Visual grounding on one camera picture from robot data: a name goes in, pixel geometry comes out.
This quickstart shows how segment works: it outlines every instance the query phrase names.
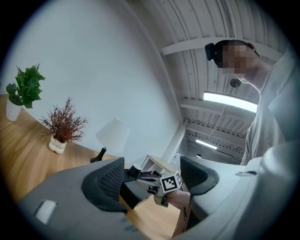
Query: white pot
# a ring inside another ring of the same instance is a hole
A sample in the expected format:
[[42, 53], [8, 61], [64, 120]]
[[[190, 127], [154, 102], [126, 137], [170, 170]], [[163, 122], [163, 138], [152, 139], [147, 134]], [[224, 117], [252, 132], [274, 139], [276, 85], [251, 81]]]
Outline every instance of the white pot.
[[8, 120], [16, 121], [20, 114], [21, 109], [22, 109], [22, 106], [15, 105], [9, 99], [7, 99], [6, 117]]
[[58, 154], [62, 154], [66, 147], [66, 142], [61, 143], [60, 141], [53, 138], [53, 135], [51, 136], [51, 140], [49, 142], [49, 148], [51, 151], [56, 152]]

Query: green plant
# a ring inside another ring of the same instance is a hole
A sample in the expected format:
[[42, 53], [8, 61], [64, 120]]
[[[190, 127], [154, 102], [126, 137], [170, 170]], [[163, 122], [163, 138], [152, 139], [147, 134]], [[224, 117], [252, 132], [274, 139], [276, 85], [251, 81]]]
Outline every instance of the green plant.
[[6, 87], [8, 99], [13, 104], [32, 108], [33, 101], [41, 100], [39, 94], [42, 90], [39, 89], [40, 84], [38, 81], [45, 80], [45, 78], [38, 72], [38, 67], [39, 64], [38, 66], [34, 65], [30, 68], [26, 68], [25, 72], [22, 72], [17, 66], [18, 74], [15, 79], [18, 86], [15, 83], [10, 83]]

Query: white lamp shade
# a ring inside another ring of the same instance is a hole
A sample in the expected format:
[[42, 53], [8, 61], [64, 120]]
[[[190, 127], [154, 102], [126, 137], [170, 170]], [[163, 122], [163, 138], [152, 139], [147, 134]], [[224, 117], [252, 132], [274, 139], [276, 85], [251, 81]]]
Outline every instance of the white lamp shade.
[[118, 119], [113, 118], [96, 133], [96, 139], [107, 149], [122, 152], [129, 133], [129, 127]]

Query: corrugated metal ceiling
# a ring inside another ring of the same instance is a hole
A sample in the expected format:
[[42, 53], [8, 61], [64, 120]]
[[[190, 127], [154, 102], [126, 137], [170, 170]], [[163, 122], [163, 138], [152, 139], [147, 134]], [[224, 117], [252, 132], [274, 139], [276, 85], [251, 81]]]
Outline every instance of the corrugated metal ceiling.
[[[150, 20], [146, 22], [142, 11], [135, 9], [148, 27], [158, 49], [192, 39], [215, 37], [249, 40], [279, 53], [284, 53], [286, 48], [287, 40], [281, 30], [263, 10], [249, 0], [140, 0], [134, 4], [149, 15]], [[242, 83], [238, 88], [232, 88], [229, 84], [232, 77], [218, 69], [213, 61], [207, 61], [204, 48], [162, 57], [169, 69], [177, 99], [202, 100], [204, 92], [210, 91], [259, 102], [259, 93], [251, 85]], [[265, 56], [262, 59], [271, 65], [276, 63]], [[250, 127], [246, 118], [243, 121], [222, 116], [218, 121], [220, 114], [210, 110], [183, 108], [181, 112], [184, 119], [212, 129], [216, 127], [215, 131], [236, 135], [243, 141]], [[208, 139], [207, 135], [190, 130], [187, 135]], [[226, 137], [220, 140], [212, 135], [209, 140], [234, 151], [244, 152], [244, 148], [229, 143]]]

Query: ceiling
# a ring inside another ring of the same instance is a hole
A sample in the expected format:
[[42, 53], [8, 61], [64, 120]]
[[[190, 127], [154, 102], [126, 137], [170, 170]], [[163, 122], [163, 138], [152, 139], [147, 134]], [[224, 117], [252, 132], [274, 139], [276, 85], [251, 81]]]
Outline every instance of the ceiling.
[[[182, 120], [188, 121], [190, 148], [210, 152], [225, 162], [240, 164], [247, 130], [255, 113], [203, 101], [205, 91], [223, 93], [254, 103], [258, 92], [249, 84], [230, 86], [204, 46], [223, 39], [252, 43], [262, 59], [273, 65], [282, 56], [287, 39], [273, 20], [250, 0], [127, 0], [156, 48], [172, 82]], [[195, 143], [206, 140], [211, 150]]]

